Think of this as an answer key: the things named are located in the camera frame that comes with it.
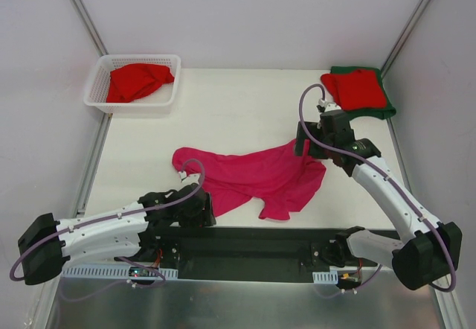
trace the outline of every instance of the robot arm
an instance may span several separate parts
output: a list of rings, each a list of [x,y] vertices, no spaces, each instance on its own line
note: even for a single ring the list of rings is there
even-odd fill
[[[179,191],[148,193],[128,206],[105,214],[58,221],[54,220],[51,213],[36,218],[19,239],[21,255],[36,247],[22,259],[25,283],[33,285],[49,281],[63,269],[79,263],[140,255],[155,243],[157,229],[173,223],[182,227],[214,225],[210,194],[205,193],[203,189],[198,189],[192,197],[183,202],[178,201],[199,186],[199,174],[185,176],[181,173],[181,177],[182,188]],[[155,205],[172,202],[178,203],[160,211],[147,210]],[[122,216],[129,211],[134,213]],[[82,222],[89,224],[75,228]],[[56,233],[56,237],[41,246],[37,245],[48,235]]]
[[[342,167],[347,175],[356,180],[379,204],[400,237],[400,240],[394,240],[373,234],[362,227],[353,227],[340,233],[335,242],[321,250],[321,259],[334,266],[344,266],[346,260],[366,258],[392,268],[407,288],[415,290],[450,273],[441,245],[428,227],[430,224],[443,239],[456,269],[460,257],[461,230],[454,223],[441,223],[399,184],[375,145],[368,139],[355,139],[349,118],[339,106],[321,100],[318,108],[322,111],[321,121],[304,122],[306,130],[313,138],[329,148],[346,150],[347,153],[368,160],[382,169],[387,176],[383,177],[366,162],[316,144],[311,145],[308,154],[316,159],[332,159],[334,164]],[[303,154],[304,142],[308,139],[303,125],[299,123],[296,155]],[[411,204],[419,209],[421,217],[404,201],[395,184],[402,189]]]

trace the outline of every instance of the folded red cloth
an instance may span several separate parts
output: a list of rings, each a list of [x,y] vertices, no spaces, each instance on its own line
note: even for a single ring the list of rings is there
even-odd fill
[[[289,220],[289,212],[301,211],[322,183],[326,168],[310,156],[295,156],[295,141],[245,156],[221,156],[192,148],[173,154],[177,171],[188,159],[198,159],[205,167],[203,188],[211,193],[213,213],[222,215],[252,197],[265,206],[259,218]],[[199,173],[190,162],[185,170]]]
[[[344,111],[387,106],[375,71],[358,69],[349,74],[323,74],[321,81]]]
[[[164,83],[172,83],[170,69],[163,65],[133,63],[111,71],[106,102],[128,103],[146,97]]]

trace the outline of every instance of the laundry basket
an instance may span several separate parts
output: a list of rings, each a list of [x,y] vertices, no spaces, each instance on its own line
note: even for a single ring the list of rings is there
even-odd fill
[[[85,87],[84,103],[94,106],[105,113],[125,117],[161,117],[172,110],[180,78],[180,57],[176,55],[106,55],[102,56],[89,75]],[[110,72],[131,63],[152,63],[170,68],[174,76],[173,83],[164,84],[151,95],[134,100],[131,103],[107,103]]]

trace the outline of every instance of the gray wall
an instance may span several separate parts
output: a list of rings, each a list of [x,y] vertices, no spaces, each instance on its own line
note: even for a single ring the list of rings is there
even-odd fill
[[[382,65],[419,0],[83,0],[111,54],[182,67]]]
[[[100,120],[82,102],[98,55],[69,0],[0,0],[0,25],[0,328],[16,329],[39,293],[8,278],[16,241],[38,215],[71,213]]]
[[[413,192],[463,230],[457,294],[476,328],[476,0],[434,0],[385,82]]]

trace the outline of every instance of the white work surface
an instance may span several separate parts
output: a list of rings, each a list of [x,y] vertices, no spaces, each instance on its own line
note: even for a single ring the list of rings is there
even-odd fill
[[[129,204],[150,191],[180,188],[171,165],[173,152],[194,147],[220,154],[246,154],[292,140],[303,90],[325,71],[182,69],[178,98],[170,116],[159,119],[113,117],[94,179],[86,216]],[[307,121],[317,121],[321,91],[308,94]],[[351,121],[356,138],[369,138],[401,180],[386,121]],[[218,226],[281,228],[393,229],[373,198],[336,167],[327,167],[321,188],[288,221],[259,220],[263,201],[250,202],[216,218]]]

